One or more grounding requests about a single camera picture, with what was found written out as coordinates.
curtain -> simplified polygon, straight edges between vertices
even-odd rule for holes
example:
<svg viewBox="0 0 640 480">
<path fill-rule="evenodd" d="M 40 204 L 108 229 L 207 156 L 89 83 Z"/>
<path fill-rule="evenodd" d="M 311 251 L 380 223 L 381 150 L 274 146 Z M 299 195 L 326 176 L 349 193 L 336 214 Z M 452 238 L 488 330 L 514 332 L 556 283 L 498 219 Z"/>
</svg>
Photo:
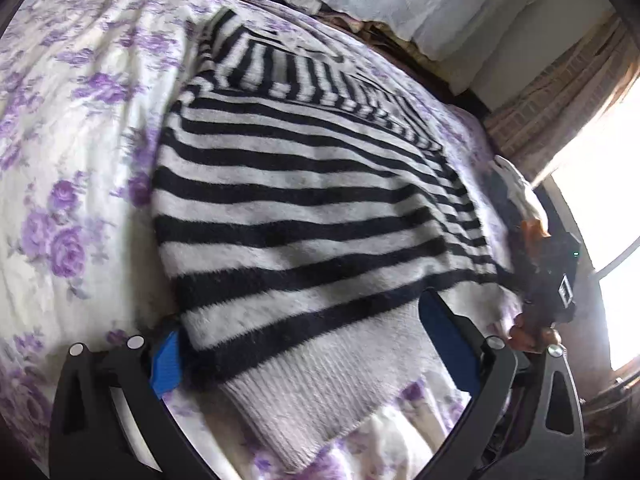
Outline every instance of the curtain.
<svg viewBox="0 0 640 480">
<path fill-rule="evenodd" d="M 562 160 L 589 121 L 624 97 L 640 73 L 640 52 L 620 17 L 607 16 L 484 119 L 497 150 L 534 184 Z"/>
</svg>

floral bedspread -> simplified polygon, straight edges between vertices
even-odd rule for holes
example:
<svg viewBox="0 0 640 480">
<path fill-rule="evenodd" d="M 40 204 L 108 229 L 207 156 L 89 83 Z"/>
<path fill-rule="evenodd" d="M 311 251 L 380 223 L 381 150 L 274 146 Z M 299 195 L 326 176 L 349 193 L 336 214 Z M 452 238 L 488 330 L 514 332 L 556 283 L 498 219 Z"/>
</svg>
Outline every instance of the floral bedspread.
<svg viewBox="0 0 640 480">
<path fill-rule="evenodd" d="M 476 184 L 491 157 L 477 121 L 357 40 L 265 0 L 37 0 L 0 40 L 0 413 L 44 471 L 69 345 L 121 344 L 174 309 L 149 175 L 162 115 L 190 76 L 200 27 L 221 6 L 289 41 L 307 34 L 335 44 L 405 92 L 461 172 L 496 257 L 506 257 L 504 228 Z M 509 316 L 516 303 L 499 307 Z M 223 480 L 287 476 L 220 394 L 176 390 L 164 400 Z M 296 476 L 413 478 L 465 401 L 444 367 L 434 370 Z"/>
</svg>

striped sweater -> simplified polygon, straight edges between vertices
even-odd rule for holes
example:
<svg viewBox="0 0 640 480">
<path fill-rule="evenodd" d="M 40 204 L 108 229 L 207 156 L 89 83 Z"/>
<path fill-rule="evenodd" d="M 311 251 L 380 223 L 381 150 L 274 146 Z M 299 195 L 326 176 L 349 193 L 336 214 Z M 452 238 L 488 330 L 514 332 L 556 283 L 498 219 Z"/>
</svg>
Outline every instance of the striped sweater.
<svg viewBox="0 0 640 480">
<path fill-rule="evenodd" d="M 289 471 L 429 369 L 425 288 L 477 304 L 497 280 L 423 118 L 343 68 L 221 10 L 165 119 L 153 180 L 188 369 Z"/>
</svg>

sunlight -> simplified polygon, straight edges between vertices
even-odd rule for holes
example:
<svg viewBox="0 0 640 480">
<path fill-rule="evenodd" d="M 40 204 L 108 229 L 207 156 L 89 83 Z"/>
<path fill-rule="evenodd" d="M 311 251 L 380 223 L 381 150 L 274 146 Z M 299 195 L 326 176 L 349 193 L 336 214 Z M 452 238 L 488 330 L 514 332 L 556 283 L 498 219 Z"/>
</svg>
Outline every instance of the sunlight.
<svg viewBox="0 0 640 480">
<path fill-rule="evenodd" d="M 554 174 L 596 271 L 640 236 L 640 85 L 603 118 L 588 124 Z M 614 369 L 640 354 L 636 251 L 600 281 Z"/>
</svg>

metal screw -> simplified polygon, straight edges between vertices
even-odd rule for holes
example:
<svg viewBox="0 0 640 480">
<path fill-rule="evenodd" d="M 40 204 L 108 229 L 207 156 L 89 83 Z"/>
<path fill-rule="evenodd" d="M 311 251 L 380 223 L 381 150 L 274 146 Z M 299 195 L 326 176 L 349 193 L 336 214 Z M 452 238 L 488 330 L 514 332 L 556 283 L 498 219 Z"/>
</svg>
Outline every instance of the metal screw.
<svg viewBox="0 0 640 480">
<path fill-rule="evenodd" d="M 82 343 L 76 343 L 75 345 L 71 345 L 71 348 L 69 349 L 69 353 L 73 357 L 80 355 L 82 351 L 84 351 L 84 345 Z"/>
<path fill-rule="evenodd" d="M 560 345 L 549 345 L 546 351 L 549 352 L 551 357 L 562 357 L 562 354 L 564 354 Z"/>
<path fill-rule="evenodd" d="M 127 341 L 127 346 L 132 350 L 137 350 L 144 343 L 145 343 L 145 338 L 143 338 L 141 335 L 135 335 L 129 338 L 129 340 Z"/>
<path fill-rule="evenodd" d="M 489 336 L 485 341 L 489 348 L 494 350 L 502 350 L 504 348 L 504 341 L 496 335 Z"/>
</svg>

